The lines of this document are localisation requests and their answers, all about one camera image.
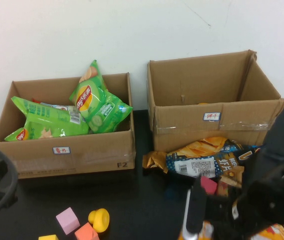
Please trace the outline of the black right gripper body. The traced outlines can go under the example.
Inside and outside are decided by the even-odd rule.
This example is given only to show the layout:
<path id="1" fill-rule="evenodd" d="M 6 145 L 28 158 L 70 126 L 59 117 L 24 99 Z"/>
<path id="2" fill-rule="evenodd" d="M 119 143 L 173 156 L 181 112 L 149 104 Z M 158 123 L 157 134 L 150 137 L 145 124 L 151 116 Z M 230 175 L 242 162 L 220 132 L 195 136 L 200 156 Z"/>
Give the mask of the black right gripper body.
<path id="1" fill-rule="evenodd" d="M 245 225 L 251 220 L 251 207 L 246 193 L 236 197 L 207 195 L 206 220 L 212 224 Z"/>

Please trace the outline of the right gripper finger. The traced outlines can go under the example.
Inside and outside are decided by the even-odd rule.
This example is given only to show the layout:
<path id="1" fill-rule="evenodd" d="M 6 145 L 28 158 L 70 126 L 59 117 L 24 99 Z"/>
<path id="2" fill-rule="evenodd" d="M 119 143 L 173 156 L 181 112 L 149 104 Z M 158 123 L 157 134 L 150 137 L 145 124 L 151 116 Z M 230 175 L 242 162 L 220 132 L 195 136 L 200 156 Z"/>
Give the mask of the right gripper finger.
<path id="1" fill-rule="evenodd" d="M 253 235 L 253 222 L 231 222 L 231 240 L 249 240 Z"/>
<path id="2" fill-rule="evenodd" d="M 226 221 L 211 222 L 213 227 L 213 240 L 228 240 L 229 239 L 229 224 Z"/>

